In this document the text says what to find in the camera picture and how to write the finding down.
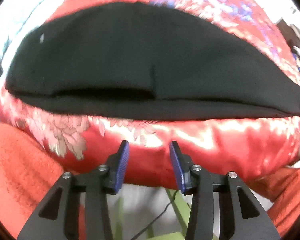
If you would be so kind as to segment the black pants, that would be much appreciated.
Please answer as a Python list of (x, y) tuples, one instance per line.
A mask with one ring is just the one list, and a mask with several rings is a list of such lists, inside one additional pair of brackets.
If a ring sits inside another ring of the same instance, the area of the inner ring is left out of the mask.
[(53, 113), (133, 120), (300, 116), (300, 85), (248, 42), (185, 12), (110, 3), (21, 42), (5, 87)]

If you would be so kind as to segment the red floral satin bedspread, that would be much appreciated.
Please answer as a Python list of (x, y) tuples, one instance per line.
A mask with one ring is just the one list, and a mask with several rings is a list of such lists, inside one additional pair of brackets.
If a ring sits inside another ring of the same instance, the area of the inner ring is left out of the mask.
[[(57, 0), (53, 7), (48, 6), (49, 1), (42, 4), (43, 19), (31, 18), (33, 30), (110, 2), (172, 6), (254, 45), (300, 85), (298, 65), (258, 0)], [(29, 134), (76, 172), (93, 169), (126, 140), (130, 144), (126, 181), (147, 186), (175, 187), (169, 160), (172, 141), (206, 169), (221, 174), (235, 171), (245, 181), (265, 177), (300, 159), (300, 116), (164, 122), (55, 114), (22, 102), (0, 85), (0, 122)]]

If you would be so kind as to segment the green metal frame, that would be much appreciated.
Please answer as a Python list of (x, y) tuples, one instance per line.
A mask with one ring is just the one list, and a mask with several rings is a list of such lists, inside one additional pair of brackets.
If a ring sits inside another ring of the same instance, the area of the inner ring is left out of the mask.
[(125, 185), (114, 205), (114, 238), (184, 239), (191, 199), (175, 190)]

